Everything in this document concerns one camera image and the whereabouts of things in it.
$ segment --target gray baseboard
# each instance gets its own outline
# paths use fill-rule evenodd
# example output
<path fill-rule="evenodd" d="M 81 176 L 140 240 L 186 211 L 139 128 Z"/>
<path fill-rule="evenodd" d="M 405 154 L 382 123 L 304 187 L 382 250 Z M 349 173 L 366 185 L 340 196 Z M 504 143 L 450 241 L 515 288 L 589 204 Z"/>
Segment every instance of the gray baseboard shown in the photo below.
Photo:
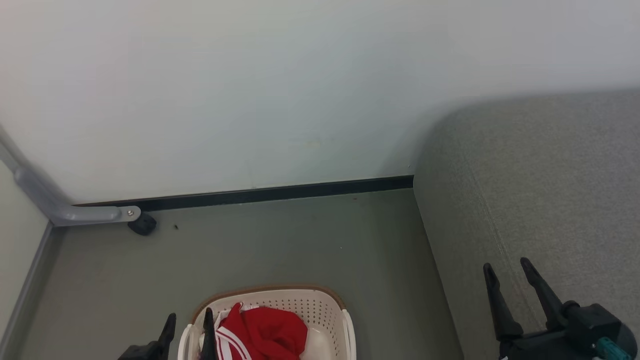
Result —
<path fill-rule="evenodd" d="M 22 285 L 9 324 L 0 341 L 0 360 L 18 359 L 22 344 L 38 307 L 53 264 L 60 250 L 64 227 L 53 227 L 49 222 L 33 258 L 27 278 Z"/>
<path fill-rule="evenodd" d="M 305 197 L 320 197 L 342 195 L 347 193 L 382 192 L 413 187 L 413 175 L 379 177 L 352 181 L 337 181 L 334 183 L 304 184 L 282 186 L 278 188 L 264 188 L 239 190 L 234 192 L 198 193 L 156 197 L 152 199 L 134 199 L 112 202 L 96 202 L 79 206 L 137 206 L 142 211 L 158 211 L 170 209 L 197 208 L 200 206 L 244 204 L 273 200 L 300 199 Z"/>

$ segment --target red clothing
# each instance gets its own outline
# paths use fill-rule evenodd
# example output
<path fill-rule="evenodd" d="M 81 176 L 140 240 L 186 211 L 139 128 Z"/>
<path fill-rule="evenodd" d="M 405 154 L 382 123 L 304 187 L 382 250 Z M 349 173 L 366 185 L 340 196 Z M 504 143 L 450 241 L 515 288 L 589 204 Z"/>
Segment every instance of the red clothing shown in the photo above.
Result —
<path fill-rule="evenodd" d="M 299 360 L 307 326 L 289 311 L 258 307 L 240 312 L 233 306 L 216 329 L 219 360 Z"/>

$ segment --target black baseboard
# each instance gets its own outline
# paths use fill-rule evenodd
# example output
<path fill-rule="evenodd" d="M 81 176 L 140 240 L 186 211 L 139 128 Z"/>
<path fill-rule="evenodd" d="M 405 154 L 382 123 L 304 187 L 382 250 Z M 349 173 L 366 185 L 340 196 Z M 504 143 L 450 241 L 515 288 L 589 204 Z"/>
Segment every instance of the black baseboard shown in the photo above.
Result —
<path fill-rule="evenodd" d="M 201 193 L 156 197 L 151 199 L 123 200 L 83 204 L 81 206 L 137 206 L 142 211 L 157 211 L 181 208 L 197 208 L 224 204 L 240 204 L 271 200 L 299 199 L 342 195 L 347 193 L 381 192 L 413 187 L 413 175 L 381 177 L 378 179 L 339 181 L 309 185 L 283 186 L 280 188 L 241 190 L 237 192 Z"/>

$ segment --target laundry basket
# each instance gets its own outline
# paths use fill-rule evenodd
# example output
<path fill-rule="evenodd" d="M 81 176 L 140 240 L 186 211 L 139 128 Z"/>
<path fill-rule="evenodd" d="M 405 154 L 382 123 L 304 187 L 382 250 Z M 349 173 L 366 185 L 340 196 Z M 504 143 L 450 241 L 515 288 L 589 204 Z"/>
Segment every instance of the laundry basket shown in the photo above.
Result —
<path fill-rule="evenodd" d="M 265 286 L 207 299 L 182 333 L 178 360 L 198 360 L 198 340 L 208 307 L 217 316 L 238 302 L 296 313 L 308 328 L 307 345 L 300 355 L 301 360 L 356 360 L 356 338 L 351 317 L 336 293 L 319 286 Z"/>

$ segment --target black rubber foot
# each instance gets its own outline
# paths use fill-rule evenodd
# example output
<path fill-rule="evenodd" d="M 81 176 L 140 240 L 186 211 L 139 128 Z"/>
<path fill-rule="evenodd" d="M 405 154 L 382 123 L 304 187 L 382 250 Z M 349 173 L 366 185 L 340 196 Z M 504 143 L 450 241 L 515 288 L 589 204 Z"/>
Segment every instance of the black rubber foot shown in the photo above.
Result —
<path fill-rule="evenodd" d="M 156 220 L 147 213 L 142 213 L 137 220 L 127 223 L 129 229 L 142 236 L 149 235 L 156 228 L 156 224 Z"/>

